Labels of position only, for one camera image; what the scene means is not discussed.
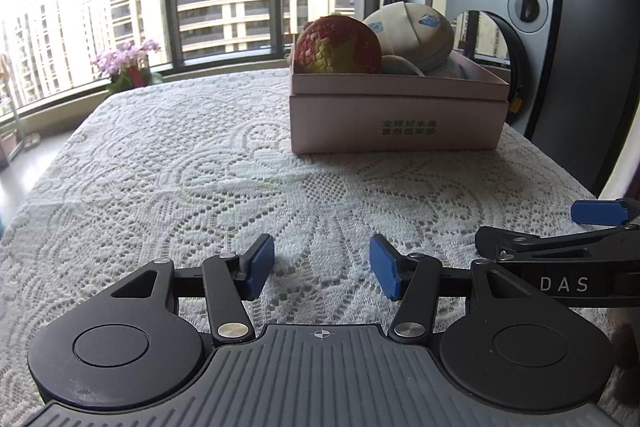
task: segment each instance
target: tablecloth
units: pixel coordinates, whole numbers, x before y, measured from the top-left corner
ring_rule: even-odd
[[[33,335],[149,260],[198,266],[268,232],[275,266],[246,304],[257,331],[388,327],[397,304],[369,270],[374,233],[468,267],[480,225],[583,230],[568,210],[588,191],[508,126],[495,151],[295,156],[288,96],[287,70],[183,80],[112,96],[76,130],[0,243],[0,425],[41,405],[26,365]],[[607,329],[604,311],[582,313]],[[180,315],[208,330],[202,299]],[[462,315],[462,299],[442,298],[436,329]],[[610,392],[601,405],[631,422]]]

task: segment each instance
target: pink cardboard box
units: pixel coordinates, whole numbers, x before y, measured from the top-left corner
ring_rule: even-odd
[[[291,74],[294,153],[495,149],[509,84],[468,58],[460,78]]]

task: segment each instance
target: washing machine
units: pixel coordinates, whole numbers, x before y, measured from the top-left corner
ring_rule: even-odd
[[[468,25],[460,51],[483,66],[493,64],[498,71],[506,72],[500,76],[510,83],[507,123],[529,139],[551,72],[561,5],[562,0],[447,0],[446,17],[453,25],[459,15],[471,13],[463,19]],[[476,51],[477,12],[500,29],[506,44],[501,57]],[[469,17],[475,17],[473,24]],[[460,28],[456,28],[456,44],[460,34]],[[499,45],[500,42],[495,43],[496,49]]]

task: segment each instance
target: silver bolt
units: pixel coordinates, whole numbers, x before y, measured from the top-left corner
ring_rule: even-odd
[[[513,259],[513,254],[506,253],[504,250],[502,250],[498,256],[498,261],[510,261],[511,259]]]
[[[240,322],[228,322],[218,328],[218,334],[226,339],[239,339],[249,332],[249,327]]]
[[[426,330],[422,324],[418,324],[417,322],[401,322],[396,325],[394,331],[396,332],[396,335],[399,335],[400,337],[414,339],[415,337],[424,335]]]

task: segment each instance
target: potted plant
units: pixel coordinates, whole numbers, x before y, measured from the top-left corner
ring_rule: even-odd
[[[149,52],[157,51],[160,46],[152,39],[145,40],[140,47],[127,42],[121,49],[100,52],[92,63],[98,66],[100,73],[111,77],[107,89],[113,94],[134,87],[162,84],[162,75],[149,69]]]

